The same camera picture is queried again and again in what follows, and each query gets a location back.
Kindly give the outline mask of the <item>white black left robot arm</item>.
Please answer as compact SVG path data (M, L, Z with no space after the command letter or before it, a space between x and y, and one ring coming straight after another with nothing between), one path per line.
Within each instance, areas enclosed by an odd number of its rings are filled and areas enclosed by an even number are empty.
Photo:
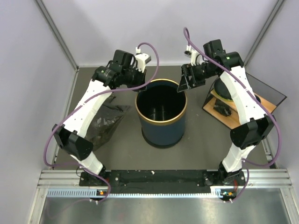
M93 143L85 137L88 128L111 90L121 85L143 90L146 64L151 56L136 49L135 54L116 50L106 66L98 67L89 82L86 92L77 104L75 112L61 125L54 125L54 138L59 147L67 152L82 167L89 170L90 180L101 185L105 182L104 165L93 152Z

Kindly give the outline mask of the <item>dark blue gold-rimmed trash bin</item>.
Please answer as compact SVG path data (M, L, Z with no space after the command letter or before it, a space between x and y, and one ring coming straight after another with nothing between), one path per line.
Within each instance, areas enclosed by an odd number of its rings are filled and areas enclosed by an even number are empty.
M170 148L184 136L188 99L177 88L173 80L155 79L135 98L142 136L153 147Z

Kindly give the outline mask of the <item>black trash bag roll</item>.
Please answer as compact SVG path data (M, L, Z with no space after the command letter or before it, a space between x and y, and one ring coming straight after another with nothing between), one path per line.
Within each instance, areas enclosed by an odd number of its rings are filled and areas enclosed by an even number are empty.
M213 109L225 117L231 116L230 107L219 99L216 99Z

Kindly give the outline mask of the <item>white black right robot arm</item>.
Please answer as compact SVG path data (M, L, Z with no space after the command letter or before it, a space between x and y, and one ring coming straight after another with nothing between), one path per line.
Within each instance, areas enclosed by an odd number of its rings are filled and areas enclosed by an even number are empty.
M274 119L255 97L239 53L227 53L218 39L206 43L203 53L187 44L184 54L191 62L181 66L177 91L203 86L206 79L218 76L236 106L240 125L230 131L232 145L218 168L218 180L228 185L239 177L242 160L274 127Z

